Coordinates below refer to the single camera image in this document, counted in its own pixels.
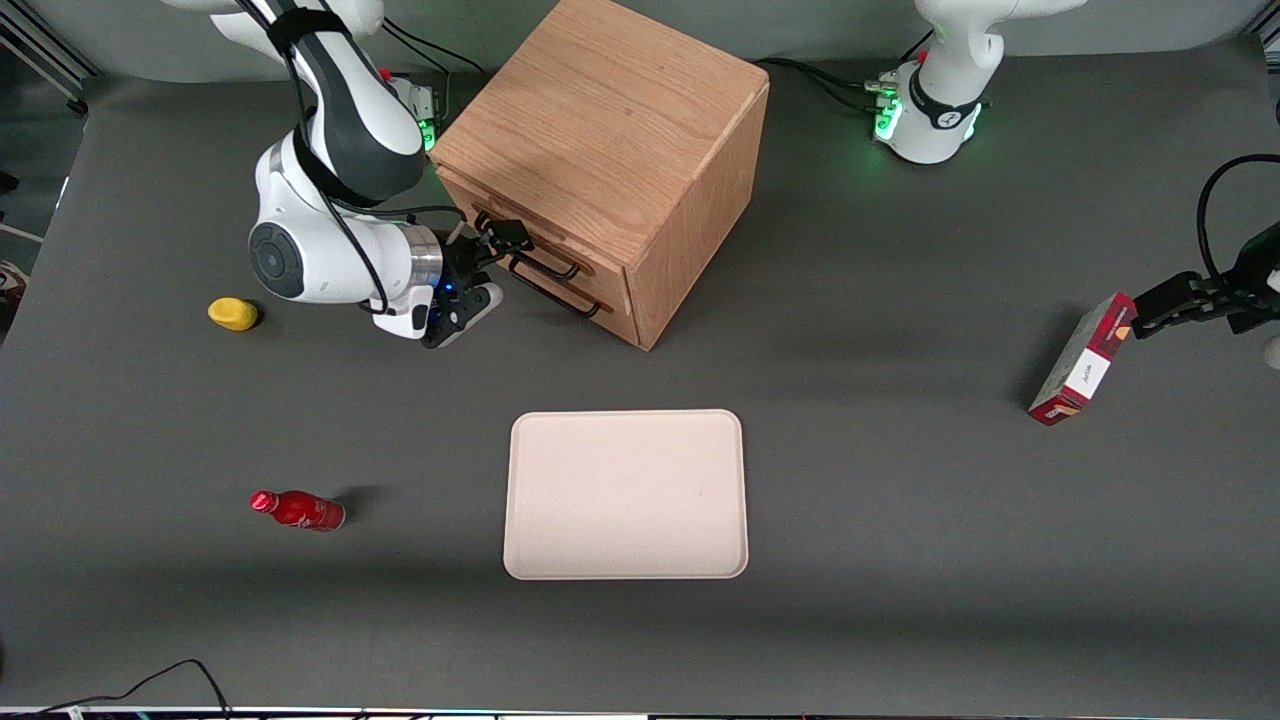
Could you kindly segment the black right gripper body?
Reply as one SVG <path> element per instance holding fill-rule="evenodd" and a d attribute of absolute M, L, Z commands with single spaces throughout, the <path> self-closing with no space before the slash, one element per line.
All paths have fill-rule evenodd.
<path fill-rule="evenodd" d="M 442 277 L 434 287 L 426 315 L 422 337 L 425 348 L 442 348 L 453 341 L 454 301 L 471 287 L 485 283 L 485 272 L 477 260 L 477 245 L 472 240 L 457 240 L 444 246 L 443 259 Z"/>

